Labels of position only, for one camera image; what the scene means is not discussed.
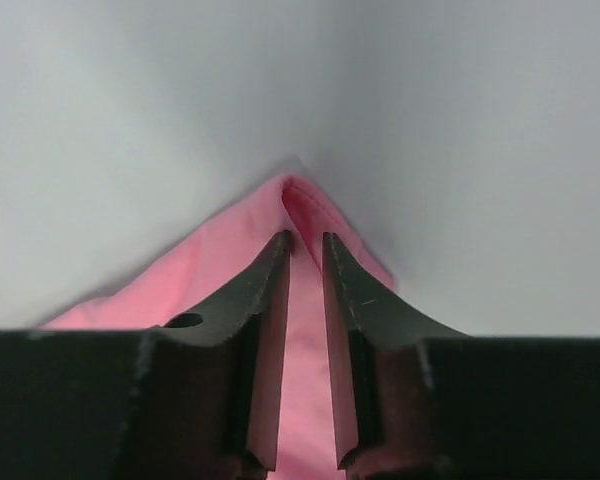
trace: folded pink cloth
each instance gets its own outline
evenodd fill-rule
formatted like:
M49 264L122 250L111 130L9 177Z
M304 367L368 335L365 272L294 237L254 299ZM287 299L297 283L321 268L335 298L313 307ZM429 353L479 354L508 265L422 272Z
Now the folded pink cloth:
M327 197L285 175L204 223L133 283L82 303L49 323L54 329L137 329L164 324L243 270L271 236L291 230L287 339L277 470L272 479L336 479L331 389L322 298L322 233L335 232L385 285L390 276Z

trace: cloth fold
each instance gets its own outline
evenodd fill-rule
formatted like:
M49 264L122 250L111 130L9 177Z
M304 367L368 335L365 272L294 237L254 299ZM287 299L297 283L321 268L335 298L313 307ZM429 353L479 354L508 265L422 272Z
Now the cloth fold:
M335 232L361 265L392 278L332 202L297 175L276 177L208 220L110 297L77 305L45 328L138 329L162 325L246 268L271 236L288 229L291 256L277 480L344 478L336 471L324 303L322 233Z

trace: gray surface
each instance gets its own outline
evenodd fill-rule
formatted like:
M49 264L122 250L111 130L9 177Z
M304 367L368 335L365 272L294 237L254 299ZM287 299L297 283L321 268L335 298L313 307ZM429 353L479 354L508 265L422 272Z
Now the gray surface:
M430 316L600 334L575 0L0 4L0 325L114 289L290 153Z

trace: pink fabric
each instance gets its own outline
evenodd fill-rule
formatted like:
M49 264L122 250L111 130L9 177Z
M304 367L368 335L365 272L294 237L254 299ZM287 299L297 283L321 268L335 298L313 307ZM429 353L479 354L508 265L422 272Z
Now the pink fabric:
M74 307L54 329L137 329L163 324L203 300L255 258L270 237L294 232L277 471L272 479L340 479L336 471L321 283L322 233L338 233L385 285L392 279L309 181L274 178L207 221L133 283Z

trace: towel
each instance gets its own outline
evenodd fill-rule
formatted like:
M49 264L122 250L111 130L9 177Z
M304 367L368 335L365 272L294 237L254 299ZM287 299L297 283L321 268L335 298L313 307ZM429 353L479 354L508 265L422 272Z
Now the towel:
M203 223L113 296L77 305L45 328L140 329L162 325L246 268L280 230L295 237L274 480L343 479L336 469L322 296L322 233L335 232L386 286L392 278L326 195L282 175Z

